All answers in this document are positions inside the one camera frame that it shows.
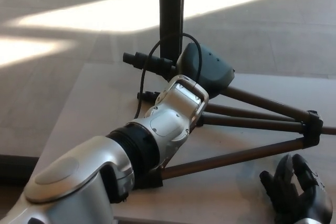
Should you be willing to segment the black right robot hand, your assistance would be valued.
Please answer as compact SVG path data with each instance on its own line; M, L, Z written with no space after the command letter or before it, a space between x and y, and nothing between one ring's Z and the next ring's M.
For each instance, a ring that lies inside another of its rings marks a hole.
M273 175L263 171L259 178L275 211L275 223L331 222L332 200L301 155L285 155Z

